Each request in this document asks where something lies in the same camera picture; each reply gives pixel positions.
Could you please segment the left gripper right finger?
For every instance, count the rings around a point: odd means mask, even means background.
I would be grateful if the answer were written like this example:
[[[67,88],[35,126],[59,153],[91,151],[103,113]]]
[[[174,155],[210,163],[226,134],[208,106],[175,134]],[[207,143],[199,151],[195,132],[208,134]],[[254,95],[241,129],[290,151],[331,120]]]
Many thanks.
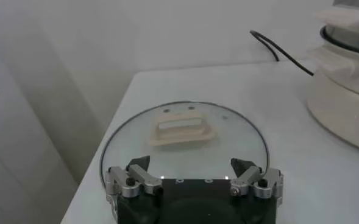
[[[248,195],[252,190],[260,199],[283,198],[283,174],[278,169],[268,169],[265,173],[252,161],[232,158],[230,161],[236,178],[230,180],[230,194],[233,197]]]

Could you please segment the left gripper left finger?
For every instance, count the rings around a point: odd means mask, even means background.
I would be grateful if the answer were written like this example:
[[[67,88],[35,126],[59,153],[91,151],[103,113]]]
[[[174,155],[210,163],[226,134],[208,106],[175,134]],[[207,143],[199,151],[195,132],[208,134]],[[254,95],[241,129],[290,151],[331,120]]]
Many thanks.
[[[162,180],[148,173],[150,156],[132,159],[125,169],[109,167],[105,173],[105,192],[107,195],[120,195],[135,198],[141,192],[157,195],[162,188]]]

